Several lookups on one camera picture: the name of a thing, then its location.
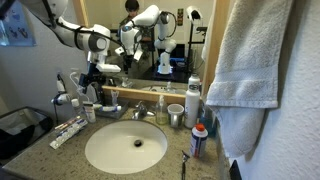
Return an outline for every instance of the granite countertop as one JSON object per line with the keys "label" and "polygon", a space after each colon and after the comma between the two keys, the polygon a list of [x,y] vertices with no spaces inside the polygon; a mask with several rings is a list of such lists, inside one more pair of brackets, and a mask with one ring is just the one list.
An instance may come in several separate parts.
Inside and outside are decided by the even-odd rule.
{"label": "granite countertop", "polygon": [[[130,119],[132,108],[121,117]],[[154,123],[155,117],[144,120]],[[43,137],[23,153],[7,163],[3,169],[15,175],[30,179],[181,179],[182,151],[189,153],[191,130],[181,127],[173,129],[169,125],[159,126],[168,140],[164,157],[154,166],[133,174],[115,175],[92,166],[85,156],[85,146],[89,138],[105,125],[119,120],[97,117],[97,122],[88,124],[84,130],[66,141],[58,149],[49,146],[50,134]],[[206,154],[196,159],[191,157],[186,163],[186,179],[220,179],[217,146],[208,138]]]}

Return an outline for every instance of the mirror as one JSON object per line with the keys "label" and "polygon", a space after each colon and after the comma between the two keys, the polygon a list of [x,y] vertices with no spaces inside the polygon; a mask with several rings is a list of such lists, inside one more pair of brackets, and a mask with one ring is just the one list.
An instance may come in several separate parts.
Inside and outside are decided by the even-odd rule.
{"label": "mirror", "polygon": [[[125,10],[124,4],[126,0],[114,1],[114,0],[82,0],[80,1],[82,6],[82,14],[85,19],[84,24],[88,27],[92,27],[94,24],[100,24],[107,27],[110,30],[117,30],[119,28],[119,23],[127,17],[128,13]],[[150,56],[148,59],[140,59],[137,63],[132,63],[131,68],[128,70],[128,74],[125,74],[124,71],[121,71],[118,74],[110,74],[119,79],[122,77],[128,76],[129,81],[136,82],[139,80],[150,80],[156,84],[166,84],[168,81],[173,82],[173,87],[179,86],[178,88],[186,88],[186,84],[190,73],[198,73],[200,79],[203,79],[204,76],[204,62],[201,59],[203,43],[194,43],[190,46],[190,57],[188,58],[189,62],[189,71],[187,70],[187,56],[189,50],[188,42],[203,42],[204,32],[199,32],[196,30],[197,27],[207,27],[210,16],[213,12],[213,2],[212,0],[202,0],[201,3],[197,0],[138,0],[140,4],[139,13],[143,12],[147,7],[152,4],[155,4],[162,11],[168,11],[173,13],[176,17],[178,14],[178,9],[183,9],[183,22],[182,26],[177,26],[174,35],[171,37],[176,40],[177,48],[175,55],[181,56],[183,61],[174,61],[173,64],[173,73],[169,78],[159,78],[155,75],[157,69],[157,60],[158,52],[154,51],[149,52]],[[193,25],[193,33],[191,34],[191,22],[187,19],[186,8],[189,6],[196,6],[201,12],[203,19],[201,22]],[[174,30],[174,19],[170,16],[169,23],[169,34]],[[155,37],[157,38],[158,30],[157,26],[155,27]],[[112,33],[113,39],[118,39],[115,33]],[[123,59],[122,57],[117,56],[114,53],[114,50],[119,46],[115,43],[110,43],[110,52],[111,56],[108,57],[108,63],[117,64],[121,69],[123,69]]]}

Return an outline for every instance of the wall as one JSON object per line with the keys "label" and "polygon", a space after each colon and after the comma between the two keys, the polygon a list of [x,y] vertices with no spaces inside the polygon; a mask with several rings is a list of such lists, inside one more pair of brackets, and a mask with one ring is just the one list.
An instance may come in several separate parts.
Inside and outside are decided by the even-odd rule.
{"label": "wall", "polygon": [[237,158],[245,180],[320,176],[320,1],[295,3],[280,59],[280,107],[266,114],[256,149]]}
{"label": "wall", "polygon": [[[86,72],[83,51],[62,45],[54,33],[31,13],[26,17],[37,45],[35,47],[0,47],[0,109],[11,111],[23,106],[32,106],[49,113],[54,118],[51,99],[57,94],[56,75],[62,73],[67,90],[74,94],[69,81],[70,68]],[[69,1],[64,18],[76,23],[72,1]],[[71,116],[71,105],[57,108],[59,119]]]}
{"label": "wall", "polygon": [[[109,29],[118,29],[119,23],[127,17],[128,13],[125,10],[124,4],[126,0],[85,0],[86,10],[88,14],[89,26],[93,26],[93,24],[101,24]],[[196,33],[195,28],[198,26],[208,26],[209,19],[211,14],[213,13],[213,0],[201,0],[201,3],[197,0],[138,0],[140,4],[139,13],[143,12],[150,5],[157,5],[162,11],[169,11],[177,16],[177,9],[184,8],[184,19],[183,26],[177,26],[175,34],[172,36],[172,39],[176,40],[177,43],[186,44],[185,55],[187,56],[188,42],[190,36],[190,27],[191,23],[187,19],[186,8],[189,6],[196,6],[203,15],[203,21],[200,25],[194,26],[194,33],[192,41],[202,41],[203,33]],[[171,33],[174,29],[173,18],[169,23],[169,32]],[[110,45],[110,49],[115,49],[117,46],[114,44]],[[204,63],[202,63],[201,52],[202,52],[202,44],[193,44],[192,49],[194,50],[194,58],[195,64],[191,64],[190,67],[194,67],[195,72],[200,74],[200,77],[203,77],[203,69]]]}

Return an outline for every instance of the white sink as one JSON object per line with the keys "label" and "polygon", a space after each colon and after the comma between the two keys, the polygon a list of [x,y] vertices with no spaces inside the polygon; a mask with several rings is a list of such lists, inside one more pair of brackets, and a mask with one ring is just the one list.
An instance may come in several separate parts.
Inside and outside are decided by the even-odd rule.
{"label": "white sink", "polygon": [[186,90],[184,89],[177,89],[177,88],[170,88],[167,90],[166,86],[146,86],[141,88],[140,90],[144,91],[155,91],[155,92],[167,92],[167,93],[174,93],[174,94],[186,94]]}
{"label": "white sink", "polygon": [[167,151],[166,135],[155,125],[138,120],[111,123],[88,140],[85,154],[96,168],[130,174],[155,165]]}

